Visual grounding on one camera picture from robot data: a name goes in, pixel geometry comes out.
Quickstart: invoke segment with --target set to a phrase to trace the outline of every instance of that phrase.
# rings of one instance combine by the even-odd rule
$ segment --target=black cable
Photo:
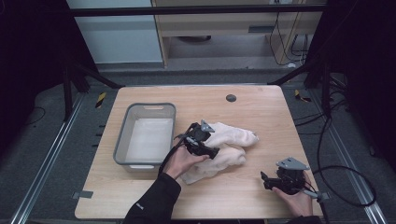
[[[337,104],[332,105],[332,106],[331,106],[331,110],[334,110],[337,106],[343,104],[345,101],[346,101],[346,100],[341,100],[341,101],[338,102]],[[317,119],[320,119],[320,118],[323,117],[325,114],[324,114],[324,113],[317,113],[317,114],[314,114],[314,115],[308,115],[308,116],[306,116],[306,117],[304,117],[304,118],[310,118],[310,117],[313,117],[313,116],[315,116],[315,115],[317,115],[317,116],[314,117],[313,119],[308,120],[308,121],[303,122],[303,123],[296,124],[295,126],[298,127],[298,126],[303,126],[303,125],[305,125],[305,124],[311,123],[311,122],[313,122],[313,121],[315,121],[315,120],[317,120]]]
[[[308,56],[308,35],[305,35],[304,50],[303,50],[303,59],[304,59],[303,63],[305,63],[307,56]]]
[[[327,127],[323,127],[325,131],[330,128],[331,123],[332,123],[332,121],[327,125]],[[319,135],[319,134],[321,134],[321,132],[320,133],[298,133],[298,134]]]
[[[294,45],[296,43],[297,37],[298,37],[298,35],[295,35],[294,38],[293,38],[293,41],[291,42],[290,52],[291,52],[292,55],[294,55],[296,57],[301,57],[304,53],[307,53],[308,50],[306,49],[307,45],[305,44],[305,42],[304,42],[303,49],[298,49],[298,50],[294,49]]]
[[[332,91],[332,93],[330,93],[330,97],[332,97],[333,95],[335,95],[336,93],[339,93],[343,96],[346,96],[346,92],[345,91]]]
[[[337,90],[339,90],[339,91],[346,91],[345,88],[342,88],[342,87],[340,87],[340,86],[338,86],[337,84],[334,84],[334,83],[330,83],[330,87],[331,87],[333,90],[337,89]]]
[[[41,117],[38,118],[38,119],[36,119],[36,120],[34,120],[34,121],[25,123],[24,125],[31,125],[31,124],[37,123],[37,122],[39,122],[41,119],[43,119],[44,116],[46,115],[46,110],[45,110],[43,107],[41,107],[41,106],[35,106],[35,109],[41,109],[41,110],[43,111],[43,114],[41,115]]]
[[[327,215],[327,211],[326,211],[326,207],[324,206],[324,203],[319,203],[319,205],[322,210],[324,220],[326,221],[327,224],[329,224],[330,223],[329,216]]]
[[[300,135],[318,135],[320,133],[298,133]]]
[[[161,163],[160,167],[158,168],[158,176],[163,173],[163,169],[165,168],[166,163],[168,163],[169,159],[175,154],[177,149],[182,146],[184,137],[180,137],[180,140],[178,143],[171,148],[171,150],[166,154],[166,157],[163,159],[163,162]]]
[[[325,166],[325,167],[321,167],[320,166],[320,156],[319,156],[320,155],[320,146],[321,146],[321,143],[322,143],[322,140],[323,140],[323,134],[325,133],[325,127],[327,126],[327,123],[331,119],[332,119],[332,117],[326,118],[325,125],[323,126],[322,132],[321,132],[320,137],[319,137],[318,150],[317,150],[318,169],[315,172],[313,172],[313,174],[319,173],[320,177],[322,178],[322,180],[324,182],[324,184],[329,188],[329,190],[331,190],[335,195],[337,195],[344,202],[349,203],[349,204],[354,205],[354,206],[357,206],[357,207],[370,206],[373,203],[375,203],[375,201],[376,201],[376,191],[375,191],[375,188],[373,187],[372,183],[368,180],[368,178],[366,176],[364,176],[362,173],[360,173],[360,172],[358,172],[358,171],[356,171],[356,170],[354,170],[352,168],[346,167],[346,166],[341,166],[341,165],[330,165],[330,166]],[[371,192],[373,194],[373,199],[369,203],[353,203],[352,201],[350,201],[347,198],[343,197],[342,195],[337,193],[335,189],[332,188],[332,186],[329,184],[329,182],[324,177],[322,171],[325,171],[325,170],[328,170],[328,169],[347,169],[348,171],[351,171],[351,172],[353,172],[355,174],[360,175],[366,181],[366,183],[368,184],[368,186],[369,186],[369,188],[370,188],[370,190],[371,190]]]
[[[332,83],[335,86],[337,86],[337,88],[339,88],[341,90],[346,90],[347,89],[347,84],[346,83],[343,83],[342,81],[338,80],[337,78],[333,77],[332,75],[330,75],[330,79],[332,80]]]
[[[274,55],[275,61],[276,61],[277,65],[287,65],[289,63],[296,63],[296,62],[298,62],[298,60],[294,60],[294,59],[289,58],[288,53],[286,52],[285,44],[283,43],[282,35],[280,34],[279,22],[278,21],[279,21],[279,12],[276,13],[276,21],[275,21],[275,24],[274,24],[274,29],[272,30],[272,32],[270,34],[270,49],[271,49],[271,51],[272,51],[272,53]],[[274,30],[276,28],[277,28],[277,31],[279,33],[279,39],[280,39],[280,43],[282,44],[283,53],[285,54],[286,58],[288,58],[288,60],[289,60],[288,63],[279,63],[277,61],[277,59],[276,59],[274,49],[272,48],[272,35],[273,35]]]
[[[309,187],[310,187],[315,193],[317,193],[317,190],[314,188],[314,186],[312,186],[311,183],[308,183],[308,182],[305,181],[305,184],[308,184]]]

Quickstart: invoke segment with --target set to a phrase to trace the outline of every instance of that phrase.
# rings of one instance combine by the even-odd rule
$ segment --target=wire
[[[327,211],[326,211],[326,207],[324,206],[324,203],[319,203],[319,205],[320,205],[320,208],[321,208],[321,210],[323,212],[324,220],[326,221],[326,223],[329,224],[330,223],[329,216],[327,215]]]
[[[38,119],[36,119],[36,120],[34,120],[34,121],[25,123],[24,125],[31,125],[31,124],[37,123],[37,122],[39,122],[41,119],[43,119],[44,116],[46,115],[46,110],[45,110],[43,107],[41,107],[41,106],[35,106],[35,109],[41,109],[41,110],[43,111],[43,114],[41,115],[41,117],[38,118]]]
[[[308,35],[305,35],[304,39],[304,48],[303,48],[303,54],[300,58],[300,64],[303,65],[305,63],[306,56],[308,54]]]
[[[312,189],[315,193],[317,193],[317,190],[314,188],[314,186],[312,186],[311,183],[308,183],[307,181],[305,181],[305,184],[309,185],[309,188]]]
[[[291,47],[290,47],[290,52],[292,55],[301,57],[302,55],[306,54],[308,52],[307,50],[307,41],[308,41],[308,35],[305,35],[305,41],[304,41],[304,47],[303,49],[296,50],[294,49],[294,45],[296,43],[298,35],[294,36],[293,42],[291,42]]]
[[[275,52],[274,52],[274,49],[273,49],[273,47],[272,47],[272,36],[273,36],[274,30],[275,30],[276,28],[277,28],[277,32],[278,32],[278,34],[279,34],[280,43],[282,44],[283,53],[285,54],[286,58],[289,60],[288,63],[279,63],[279,62],[277,61],[276,57],[275,57]],[[270,48],[271,48],[271,51],[272,51],[272,53],[273,53],[273,55],[274,55],[275,61],[276,61],[276,63],[277,63],[278,65],[287,65],[287,64],[289,64],[289,63],[296,63],[296,62],[299,62],[299,60],[291,59],[291,58],[288,56],[288,53],[286,52],[285,44],[283,43],[283,38],[282,38],[282,35],[280,34],[280,29],[279,29],[279,12],[276,13],[276,20],[275,20],[275,24],[274,24],[274,29],[272,30],[272,32],[271,32],[271,34],[270,34]]]
[[[335,105],[332,105],[332,106],[330,107],[330,110],[334,110],[336,107],[342,105],[342,104],[345,103],[345,102],[346,102],[346,100],[341,100],[340,102],[336,103]],[[308,116],[305,116],[305,117],[303,117],[303,118],[299,118],[299,119],[307,119],[307,118],[311,118],[311,117],[316,116],[316,117],[314,117],[313,119],[310,119],[310,120],[308,120],[308,121],[306,121],[306,122],[303,122],[303,123],[296,124],[295,126],[298,127],[298,126],[303,126],[303,125],[305,125],[305,124],[311,123],[311,122],[313,122],[313,121],[315,121],[315,120],[317,120],[317,119],[320,119],[320,118],[323,117],[324,115],[325,115],[325,114],[321,112],[321,113],[317,113],[317,114],[313,114],[313,115],[308,115]]]
[[[298,133],[300,135],[318,135],[320,133]]]
[[[326,130],[325,127],[327,126],[328,122],[331,121],[331,120],[332,120],[332,117],[326,118],[325,124],[324,124],[324,126],[322,128],[322,131],[320,133],[320,137],[319,137],[319,141],[318,141],[318,150],[317,150],[318,169],[315,172],[313,172],[313,174],[319,173],[320,177],[322,178],[322,180],[324,182],[324,184],[329,188],[329,190],[331,190],[335,195],[337,195],[344,202],[349,203],[349,204],[354,205],[354,206],[357,206],[357,207],[370,206],[373,203],[375,203],[375,201],[376,201],[376,191],[375,191],[375,188],[373,187],[373,184],[369,181],[369,179],[366,176],[364,176],[362,173],[360,173],[360,172],[358,172],[358,171],[356,171],[356,170],[354,170],[354,169],[352,169],[350,167],[346,167],[346,166],[330,165],[330,166],[321,167],[321,165],[320,165],[320,156],[319,156],[320,155],[320,146],[321,146],[321,143],[322,143],[322,140],[323,140],[323,134],[325,133],[325,130]],[[369,188],[370,188],[370,190],[371,190],[371,192],[373,194],[373,199],[369,203],[354,203],[354,202],[348,200],[347,198],[343,197],[335,189],[332,188],[332,186],[329,184],[329,182],[324,177],[322,172],[325,171],[325,170],[329,170],[329,169],[347,169],[348,171],[351,171],[351,172],[353,172],[353,173],[355,173],[357,175],[360,175],[365,180],[367,185],[369,186]]]
[[[332,83],[336,85],[339,89],[345,90],[347,88],[345,75],[344,75],[344,82],[338,80],[336,77],[333,77],[332,75],[330,75],[330,78],[332,80]]]
[[[346,96],[346,92],[345,91],[333,91],[330,96],[332,97],[333,95],[335,95],[336,93],[339,93],[341,95],[343,95],[344,97]]]
[[[329,124],[327,127],[323,127],[325,130],[328,130],[329,128],[330,128],[330,125],[331,124]],[[320,133],[298,133],[298,134],[306,134],[306,135],[318,135],[318,134],[321,134],[321,132]]]

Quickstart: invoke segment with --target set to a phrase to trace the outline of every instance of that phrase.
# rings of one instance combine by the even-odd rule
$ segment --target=black pole
[[[322,78],[322,95],[321,95],[321,106],[324,114],[327,118],[332,115],[332,109],[330,107],[330,62],[324,62],[323,64],[323,78]]]
[[[44,10],[43,12],[47,15],[69,15],[73,17],[104,17],[214,13],[316,12],[329,10],[331,9],[331,7],[329,7],[327,4],[286,4],[194,7],[79,8],[70,10]]]
[[[69,77],[68,67],[65,66],[63,70],[64,79],[64,121],[67,121],[73,111],[72,87]]]

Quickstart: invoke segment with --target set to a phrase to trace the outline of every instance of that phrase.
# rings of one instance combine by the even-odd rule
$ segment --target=wooden table
[[[226,100],[228,94],[236,101]],[[288,218],[287,206],[264,188],[260,171],[276,177],[276,162],[287,157],[308,164],[282,90],[278,86],[161,86],[120,89],[84,190],[78,218],[124,218],[131,205],[151,186],[156,173],[128,173],[113,161],[113,151],[126,108],[133,103],[172,103],[177,108],[175,134],[193,122],[222,122],[256,132],[258,144],[246,147],[247,162],[192,185],[178,182],[182,191],[173,219],[187,218]],[[311,171],[308,171],[316,187]],[[317,203],[314,214],[322,216]]]

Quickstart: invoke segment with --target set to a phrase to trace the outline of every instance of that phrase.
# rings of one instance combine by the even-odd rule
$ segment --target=white towel
[[[215,132],[205,141],[205,146],[219,147],[219,153],[215,159],[197,163],[183,174],[181,179],[186,184],[192,184],[205,177],[212,177],[228,166],[244,164],[246,152],[242,147],[252,146],[259,141],[259,137],[249,130],[235,128],[220,122],[209,125]]]

